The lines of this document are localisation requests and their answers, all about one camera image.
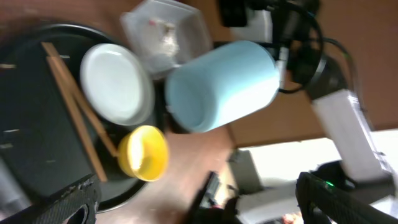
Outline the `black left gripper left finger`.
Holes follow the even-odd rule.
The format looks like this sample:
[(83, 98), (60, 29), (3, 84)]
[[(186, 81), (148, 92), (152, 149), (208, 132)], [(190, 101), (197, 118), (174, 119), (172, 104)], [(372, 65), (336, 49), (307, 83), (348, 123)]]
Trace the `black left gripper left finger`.
[(96, 223), (100, 181), (87, 175), (63, 190), (4, 219), (8, 224)]

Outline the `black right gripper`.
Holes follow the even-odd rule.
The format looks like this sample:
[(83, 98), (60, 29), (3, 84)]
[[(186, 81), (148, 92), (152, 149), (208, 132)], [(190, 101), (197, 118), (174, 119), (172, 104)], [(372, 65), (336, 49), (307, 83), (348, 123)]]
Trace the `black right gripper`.
[(274, 41), (290, 50), (287, 70), (292, 81), (310, 86), (326, 64), (323, 32), (316, 19), (320, 1), (276, 1), (273, 6)]

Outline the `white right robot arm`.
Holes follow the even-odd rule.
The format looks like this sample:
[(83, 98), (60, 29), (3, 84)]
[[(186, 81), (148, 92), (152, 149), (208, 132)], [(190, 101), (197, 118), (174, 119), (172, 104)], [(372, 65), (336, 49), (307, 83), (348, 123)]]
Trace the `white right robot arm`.
[(340, 154), (340, 161), (323, 164), (312, 174), (367, 203), (387, 196), (397, 197), (397, 174), (375, 147), (360, 100), (347, 86), (337, 62), (324, 54), (324, 44), (341, 44), (325, 38), (312, 11), (288, 1), (273, 6), (285, 13), (277, 62), (292, 70), (294, 94), (305, 91), (327, 136)]

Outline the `yellow bowl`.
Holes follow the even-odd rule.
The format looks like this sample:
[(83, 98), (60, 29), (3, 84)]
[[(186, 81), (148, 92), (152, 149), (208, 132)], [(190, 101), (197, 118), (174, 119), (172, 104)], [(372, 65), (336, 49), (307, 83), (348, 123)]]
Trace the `yellow bowl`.
[(155, 126), (139, 126), (123, 137), (118, 146), (118, 164), (128, 176), (153, 182), (169, 164), (169, 147), (163, 132)]

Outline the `light blue plastic cup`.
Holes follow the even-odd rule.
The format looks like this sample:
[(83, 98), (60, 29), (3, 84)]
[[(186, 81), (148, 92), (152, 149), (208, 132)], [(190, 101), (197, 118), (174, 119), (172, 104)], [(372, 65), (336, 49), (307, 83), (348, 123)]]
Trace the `light blue plastic cup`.
[(264, 47), (241, 40), (175, 69), (165, 80), (165, 101), (183, 129), (204, 133), (268, 106), (281, 79)]

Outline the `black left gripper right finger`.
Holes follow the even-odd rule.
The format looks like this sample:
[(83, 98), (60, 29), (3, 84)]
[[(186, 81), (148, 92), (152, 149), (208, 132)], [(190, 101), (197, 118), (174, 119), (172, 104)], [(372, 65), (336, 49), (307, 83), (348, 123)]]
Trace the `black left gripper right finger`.
[(397, 224), (396, 218), (308, 172), (300, 173), (295, 194), (304, 224)]

